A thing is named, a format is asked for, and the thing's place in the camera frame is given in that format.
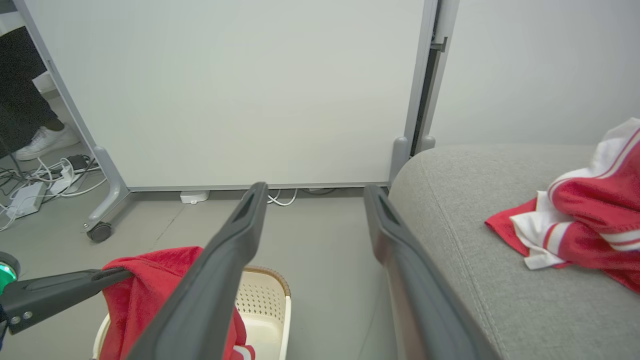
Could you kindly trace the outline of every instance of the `red and white garment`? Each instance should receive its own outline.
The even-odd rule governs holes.
[[[490,217],[486,225],[531,269],[602,269],[640,293],[640,119],[607,132],[589,167]]]

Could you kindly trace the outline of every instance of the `gray fabric upholstery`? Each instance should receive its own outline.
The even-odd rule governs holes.
[[[528,270],[484,221],[594,147],[466,145],[416,155],[390,200],[505,359],[639,359],[640,295],[598,270]]]

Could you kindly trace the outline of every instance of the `laundry basket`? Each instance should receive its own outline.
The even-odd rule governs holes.
[[[244,268],[236,307],[246,327],[246,343],[253,346],[256,360],[284,360],[291,322],[291,292],[285,279],[272,269]],[[93,343],[94,359],[100,357],[109,324],[107,314]]]

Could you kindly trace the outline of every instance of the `gray floor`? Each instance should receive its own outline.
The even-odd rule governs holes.
[[[66,109],[55,110],[60,114]],[[62,149],[45,162],[83,151],[80,145]],[[6,161],[0,166],[10,166]],[[83,188],[101,177],[92,175]],[[135,193],[110,219],[115,234],[95,244],[81,225],[107,190],[104,184],[79,197],[56,199],[0,233],[0,250],[20,260],[22,279],[100,268],[112,259],[154,250],[203,246],[242,196],[212,192],[206,202],[183,205],[175,192]],[[0,225],[5,219],[0,216]],[[288,359],[396,357],[387,286],[371,252],[361,190],[302,195],[286,208],[269,205],[252,264],[275,269],[291,287]],[[88,359],[106,313],[98,294],[7,336],[0,359]]]

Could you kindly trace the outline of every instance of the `red clothing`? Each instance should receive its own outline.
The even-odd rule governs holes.
[[[569,263],[603,270],[640,293],[640,119],[610,130],[588,167],[502,211],[487,226],[535,270]]]
[[[102,291],[107,300],[111,325],[104,339],[100,360],[127,358],[138,337],[201,252],[201,247],[160,250],[116,259],[104,267],[103,270],[124,267],[133,276]],[[234,307],[223,359],[245,359],[241,352],[250,353],[250,359],[254,359],[253,348],[245,346],[245,341],[244,323]],[[234,350],[234,345],[242,348]]]

